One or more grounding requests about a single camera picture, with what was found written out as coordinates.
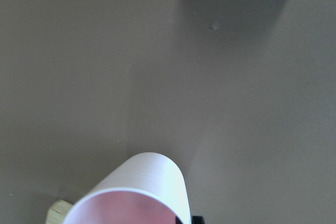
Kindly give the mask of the wooden block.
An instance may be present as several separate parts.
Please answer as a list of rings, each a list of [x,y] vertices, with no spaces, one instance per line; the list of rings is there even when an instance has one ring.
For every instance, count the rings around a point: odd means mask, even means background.
[[[62,224],[66,215],[73,207],[73,204],[58,199],[49,209],[46,216],[45,224]]]

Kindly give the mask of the pink cup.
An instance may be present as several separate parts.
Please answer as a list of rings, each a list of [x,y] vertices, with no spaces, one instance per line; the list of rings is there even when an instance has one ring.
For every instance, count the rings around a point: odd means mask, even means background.
[[[134,155],[81,198],[65,223],[192,223],[184,177],[159,153]]]

